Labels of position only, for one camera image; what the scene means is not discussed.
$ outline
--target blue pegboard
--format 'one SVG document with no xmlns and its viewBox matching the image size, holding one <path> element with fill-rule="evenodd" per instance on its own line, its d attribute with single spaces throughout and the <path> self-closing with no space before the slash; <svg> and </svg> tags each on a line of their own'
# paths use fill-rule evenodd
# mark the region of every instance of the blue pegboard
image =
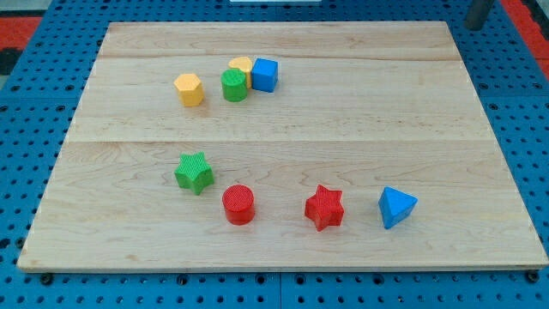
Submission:
<svg viewBox="0 0 549 309">
<path fill-rule="evenodd" d="M 0 92 L 0 307 L 548 307 L 548 270 L 529 276 L 56 274 L 48 282 L 49 276 L 15 267 L 110 21 L 447 21 L 547 250 L 549 84 L 501 5 L 473 33 L 462 25 L 468 3 L 241 7 L 228 0 L 54 0 Z"/>
</svg>

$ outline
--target green block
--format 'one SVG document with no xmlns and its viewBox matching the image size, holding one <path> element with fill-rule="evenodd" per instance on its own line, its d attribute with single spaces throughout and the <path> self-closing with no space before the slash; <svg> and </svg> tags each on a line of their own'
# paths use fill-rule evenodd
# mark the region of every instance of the green block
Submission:
<svg viewBox="0 0 549 309">
<path fill-rule="evenodd" d="M 229 69 L 221 75 L 223 97 L 231 102 L 240 102 L 248 96 L 246 74 L 239 69 Z"/>
<path fill-rule="evenodd" d="M 203 152 L 181 154 L 179 166 L 174 173 L 179 187 L 190 189 L 195 195 L 200 195 L 205 187 L 214 183 L 214 173 Z"/>
</svg>

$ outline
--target yellow hexagonal block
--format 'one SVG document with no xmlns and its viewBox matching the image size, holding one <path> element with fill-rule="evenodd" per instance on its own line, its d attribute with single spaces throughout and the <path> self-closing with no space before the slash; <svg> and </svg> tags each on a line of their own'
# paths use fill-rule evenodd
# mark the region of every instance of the yellow hexagonal block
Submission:
<svg viewBox="0 0 549 309">
<path fill-rule="evenodd" d="M 229 62 L 229 68 L 243 71 L 246 75 L 246 87 L 248 89 L 251 88 L 251 69 L 253 68 L 253 63 L 248 57 L 234 58 Z"/>
<path fill-rule="evenodd" d="M 204 89 L 200 78 L 194 73 L 182 74 L 173 82 L 181 104 L 186 107 L 199 106 L 204 100 Z"/>
</svg>

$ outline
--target blue block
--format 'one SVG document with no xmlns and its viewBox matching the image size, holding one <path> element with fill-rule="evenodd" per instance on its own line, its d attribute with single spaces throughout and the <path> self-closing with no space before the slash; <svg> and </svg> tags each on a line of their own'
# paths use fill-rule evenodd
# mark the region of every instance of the blue block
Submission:
<svg viewBox="0 0 549 309">
<path fill-rule="evenodd" d="M 274 92 L 278 82 L 278 63 L 258 58 L 251 69 L 251 87 L 255 90 Z"/>
<path fill-rule="evenodd" d="M 398 222 L 406 219 L 412 213 L 413 206 L 417 202 L 416 197 L 391 187 L 385 187 L 378 202 L 385 228 L 390 229 Z"/>
</svg>

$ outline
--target red cylinder block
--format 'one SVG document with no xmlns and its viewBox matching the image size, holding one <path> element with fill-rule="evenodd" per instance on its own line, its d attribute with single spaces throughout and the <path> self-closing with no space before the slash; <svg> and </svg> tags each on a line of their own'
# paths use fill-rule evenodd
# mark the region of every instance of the red cylinder block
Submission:
<svg viewBox="0 0 549 309">
<path fill-rule="evenodd" d="M 245 185 L 232 185 L 222 198 L 226 219 L 234 225 L 244 225 L 250 222 L 256 211 L 254 209 L 254 194 Z"/>
</svg>

